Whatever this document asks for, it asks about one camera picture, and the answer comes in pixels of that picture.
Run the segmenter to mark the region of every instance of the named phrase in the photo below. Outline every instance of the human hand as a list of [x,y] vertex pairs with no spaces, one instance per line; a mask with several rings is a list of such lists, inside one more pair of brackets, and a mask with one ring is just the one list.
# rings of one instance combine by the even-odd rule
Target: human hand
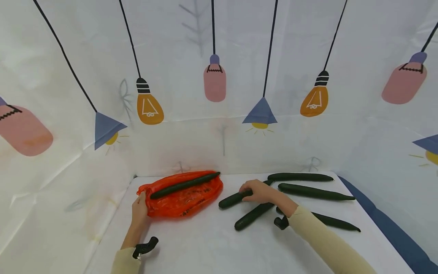
[[246,196],[242,200],[247,202],[272,203],[275,196],[279,192],[260,180],[250,180],[244,183],[239,192],[252,190],[251,196]]
[[147,225],[147,218],[146,192],[143,191],[132,204],[131,227],[143,231]]

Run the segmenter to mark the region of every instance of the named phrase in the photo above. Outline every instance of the orange plastic bag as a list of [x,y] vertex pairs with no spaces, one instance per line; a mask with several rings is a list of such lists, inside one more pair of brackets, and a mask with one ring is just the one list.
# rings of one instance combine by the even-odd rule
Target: orange plastic bag
[[199,212],[222,192],[223,183],[219,176],[207,183],[192,186],[178,192],[174,192],[160,199],[152,200],[152,193],[168,186],[215,173],[215,171],[194,171],[175,174],[160,179],[152,184],[142,185],[138,188],[137,195],[146,191],[146,205],[150,217],[188,217]]

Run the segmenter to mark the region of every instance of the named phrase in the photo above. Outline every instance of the pendant lamp drawing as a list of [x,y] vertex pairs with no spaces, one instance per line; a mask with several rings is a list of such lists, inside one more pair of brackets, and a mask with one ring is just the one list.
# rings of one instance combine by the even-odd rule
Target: pendant lamp drawing
[[132,53],[134,54],[135,65],[137,66],[138,79],[137,79],[137,113],[140,121],[146,125],[157,125],[164,120],[164,112],[157,99],[151,94],[149,84],[141,77],[140,68],[137,62],[137,55],[135,54],[134,43],[132,42],[131,32],[129,31],[128,21],[126,20],[125,10],[123,9],[122,0],[119,0],[120,8],[123,13],[123,18],[126,24],[126,30],[128,31],[129,40],[131,42]]
[[81,88],[82,92],[84,93],[85,97],[87,98],[88,102],[90,103],[93,110],[96,112],[95,117],[95,142],[94,142],[94,149],[98,149],[105,143],[107,143],[111,138],[113,138],[114,135],[116,135],[120,130],[126,128],[124,124],[106,116],[102,113],[98,112],[96,107],[94,106],[93,102],[91,101],[90,97],[88,96],[87,92],[85,91],[84,87],[82,86],[81,82],[79,81],[76,73],[74,72],[70,61],[67,58],[67,55],[65,54],[64,48],[61,44],[61,41],[59,40],[58,36],[56,35],[52,25],[50,24],[49,20],[47,19],[46,15],[44,14],[43,10],[41,9],[40,5],[38,4],[37,0],[33,0],[36,7],[38,8],[39,12],[41,13],[42,17],[46,21],[48,27],[50,28],[51,32],[53,33],[53,36],[55,37],[56,41],[58,42],[59,47],[61,48],[62,54],[64,55],[65,61],[67,62],[68,67],[70,68],[71,73],[73,74],[74,78],[76,79],[76,82],[78,83],[79,87]]
[[384,101],[397,105],[406,104],[418,92],[427,76],[426,67],[423,65],[427,58],[427,54],[424,51],[432,40],[437,28],[438,22],[421,51],[412,55],[408,63],[394,69],[382,92],[382,99]]
[[266,83],[268,81],[268,73],[269,73],[269,62],[271,60],[272,40],[274,38],[275,19],[277,16],[277,6],[278,6],[278,0],[275,1],[274,17],[272,20],[271,40],[269,42],[268,64],[266,65],[266,76],[265,76],[265,86],[263,88],[263,96],[243,121],[243,124],[251,123],[253,127],[248,129],[247,132],[254,129],[254,134],[256,134],[259,130],[261,130],[263,135],[265,135],[265,131],[264,131],[265,129],[269,132],[273,132],[272,130],[268,129],[268,126],[270,124],[277,123],[277,120],[275,119],[274,114],[272,113],[271,108],[269,107],[269,104],[265,99]]
[[339,17],[338,25],[336,27],[335,35],[333,36],[332,44],[330,50],[327,54],[327,59],[325,60],[324,69],[319,73],[315,81],[315,86],[306,96],[301,104],[300,113],[306,117],[313,117],[320,115],[325,111],[329,103],[329,93],[327,90],[327,82],[329,81],[329,73],[326,71],[327,63],[332,53],[333,45],[335,44],[336,35],[338,34],[339,26],[341,24],[342,16],[344,15],[345,6],[348,0],[345,0],[344,7],[342,9],[341,16]]
[[226,73],[219,64],[219,56],[216,55],[215,37],[215,2],[212,0],[212,30],[213,30],[213,55],[210,56],[210,65],[204,70],[205,97],[212,102],[221,102],[226,95]]
[[[431,163],[438,165],[438,135],[429,136],[417,141],[413,142],[417,146],[421,147],[422,149],[426,150],[425,157],[427,160],[429,160]],[[418,155],[412,155],[409,154],[409,156],[418,157],[418,158],[424,158],[423,156]],[[425,167],[429,164],[420,164],[419,167]]]

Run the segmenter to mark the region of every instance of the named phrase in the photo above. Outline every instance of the white table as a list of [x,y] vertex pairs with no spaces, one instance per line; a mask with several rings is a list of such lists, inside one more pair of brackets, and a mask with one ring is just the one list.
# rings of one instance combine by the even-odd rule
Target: white table
[[[319,173],[332,176],[335,181],[289,183],[350,195],[334,173]],[[240,232],[234,230],[234,223],[256,204],[240,203],[227,210],[218,208],[218,202],[236,193],[245,181],[263,181],[268,175],[221,175],[224,189],[219,198],[203,211],[188,219],[152,222],[145,242],[155,236],[159,243],[153,251],[143,256],[144,264],[140,273],[332,273],[316,252],[291,228],[281,231],[273,224],[275,217],[279,217],[275,208]],[[87,268],[87,274],[110,273],[114,255],[131,221],[131,205],[137,197],[138,187],[160,178],[138,177],[132,181]],[[361,233],[330,229],[357,250],[377,273],[413,273],[357,201],[333,202],[291,197],[313,212],[342,219],[359,227]]]

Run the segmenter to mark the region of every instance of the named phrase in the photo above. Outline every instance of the finger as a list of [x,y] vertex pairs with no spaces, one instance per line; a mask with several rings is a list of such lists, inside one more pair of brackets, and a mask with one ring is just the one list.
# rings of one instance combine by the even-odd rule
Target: finger
[[140,195],[135,199],[134,203],[138,203],[138,202],[140,201],[140,198],[141,198],[141,193],[140,193]]
[[248,182],[244,183],[244,184],[240,187],[239,192],[243,192],[243,191],[245,191],[245,190],[247,190],[247,189],[250,189]]
[[144,202],[146,200],[146,192],[143,191],[142,193],[140,193],[139,198],[141,202]]
[[255,199],[254,199],[253,196],[246,196],[246,197],[244,197],[242,199],[242,201],[244,201],[244,202],[253,202],[253,201],[255,201]]

